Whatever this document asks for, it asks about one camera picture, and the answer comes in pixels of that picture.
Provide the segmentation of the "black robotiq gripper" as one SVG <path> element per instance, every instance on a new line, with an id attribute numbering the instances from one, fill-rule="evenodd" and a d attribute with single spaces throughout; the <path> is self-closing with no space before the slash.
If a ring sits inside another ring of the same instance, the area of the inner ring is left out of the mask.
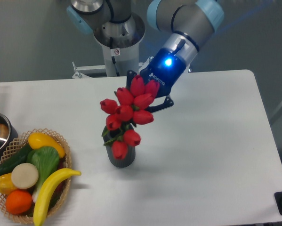
<path id="1" fill-rule="evenodd" d="M 165 96 L 162 104 L 149 106 L 145 109 L 146 111 L 155 113 L 174 105 L 174 101 L 169 94 L 172 86 L 186 69 L 186 63 L 184 59 L 177 54 L 178 52 L 178 50 L 171 52 L 167 48 L 162 48 L 148 66 L 140 71 L 140 75 L 145 83 L 154 80 L 160 84 L 156 97 Z M 132 80 L 137 75 L 138 73 L 133 70 L 127 71 L 126 87 L 131 86 Z"/>

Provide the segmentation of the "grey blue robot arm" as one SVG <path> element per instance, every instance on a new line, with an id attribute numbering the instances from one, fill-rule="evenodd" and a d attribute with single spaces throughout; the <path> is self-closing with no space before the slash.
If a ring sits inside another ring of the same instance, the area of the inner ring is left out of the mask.
<path id="1" fill-rule="evenodd" d="M 160 84 L 157 97 L 165 100 L 148 107 L 152 113 L 173 105 L 169 96 L 172 86 L 224 19 L 224 11 L 215 0 L 152 1 L 147 23 L 169 32 L 170 37 L 147 65 L 140 67 L 139 44 L 145 35 L 145 22 L 132 12 L 131 1 L 73 0 L 66 11 L 77 29 L 93 34 L 101 45 L 107 76 L 125 76 L 127 86 L 137 74 L 144 82 Z"/>

